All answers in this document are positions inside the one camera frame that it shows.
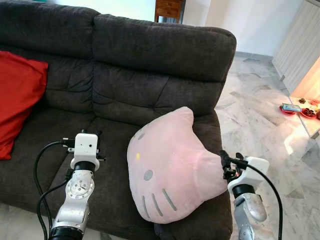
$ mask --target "tufted upholstery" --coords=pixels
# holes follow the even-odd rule
[[[217,154],[221,136],[214,107],[235,49],[235,37],[220,28],[0,0],[0,50],[49,63],[45,95],[16,139],[12,159],[0,161],[0,185],[5,186],[0,201],[35,211],[32,167],[41,147],[73,137],[82,128],[102,130],[101,154],[107,161],[94,176],[88,226],[129,240],[159,239],[131,196],[126,159],[130,138],[158,116],[187,106],[195,114],[195,134]],[[69,164],[63,149],[46,152],[39,171],[43,188],[60,183]],[[51,195],[53,213],[64,197],[63,189]],[[177,240],[229,239],[228,192],[163,227]]]

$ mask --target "marble floor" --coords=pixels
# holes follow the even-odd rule
[[[281,103],[289,103],[288,91],[270,59],[236,56],[215,108],[222,145],[230,156],[240,152],[270,162],[268,176],[283,203],[284,240],[318,240],[320,141],[308,137],[297,116],[282,115],[278,108]],[[257,193],[268,217],[256,224],[256,239],[275,240],[279,220],[276,197],[265,182]],[[231,240],[237,240],[237,226],[233,227]],[[0,239],[42,240],[37,216],[0,203]],[[92,229],[87,229],[84,239],[121,240]]]

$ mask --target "gray eye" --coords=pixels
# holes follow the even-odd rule
[[[138,140],[142,139],[144,137],[145,133],[142,133],[139,137]]]
[[[145,171],[145,173],[144,173],[143,179],[144,179],[145,181],[149,181],[149,180],[152,178],[153,174],[154,174],[154,173],[153,173],[151,170],[147,170],[147,171]]]

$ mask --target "black cable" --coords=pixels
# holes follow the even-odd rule
[[[44,235],[44,240],[48,240],[48,233],[47,233],[47,229],[46,229],[46,225],[44,223],[44,220],[42,219],[41,213],[40,213],[40,206],[41,206],[41,202],[44,201],[46,199],[46,195],[48,195],[49,193],[53,192],[54,190],[57,190],[58,188],[62,187],[63,185],[65,185],[67,182],[69,181],[69,179],[65,179],[63,181],[63,183],[49,189],[48,191],[46,191],[45,193],[43,193],[36,205],[36,214],[38,216],[39,222],[42,226],[42,230],[43,230],[43,235]]]
[[[33,179],[34,179],[34,182],[35,182],[35,185],[36,185],[36,188],[38,189],[38,192],[40,195],[43,194],[43,191],[42,191],[42,188],[40,186],[40,183],[39,183],[39,180],[38,180],[38,163],[39,163],[39,160],[40,160],[40,157],[41,155],[50,147],[54,146],[54,145],[62,145],[63,142],[62,141],[55,141],[55,142],[52,142],[48,145],[46,145],[38,154],[38,156],[36,157],[36,160],[34,162],[34,165],[33,165]],[[51,212],[50,212],[50,209],[49,209],[49,206],[48,206],[48,203],[47,203],[47,200],[44,198],[43,200],[43,203],[44,203],[44,208],[45,208],[45,211],[46,211],[46,214],[48,216],[48,221],[49,221],[49,230],[52,228],[52,216],[51,216]],[[41,224],[42,226],[42,229],[43,231],[47,232],[47,229],[46,229],[46,226],[43,224]]]
[[[274,194],[276,196],[276,199],[278,201],[279,204],[279,231],[278,231],[278,240],[282,239],[282,228],[283,228],[283,208],[282,208],[282,202],[280,199],[280,195],[276,189],[276,187],[274,186],[274,184],[269,180],[269,178],[264,175],[260,170],[258,170],[257,168],[255,168],[254,166],[251,166],[250,164],[246,165],[248,168],[251,168],[252,170],[256,171],[258,174],[260,174],[267,182],[268,184],[270,184],[272,190],[274,191]]]

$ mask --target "red pillow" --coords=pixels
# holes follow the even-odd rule
[[[0,160],[11,159],[15,138],[44,95],[47,68],[46,62],[0,51]]]

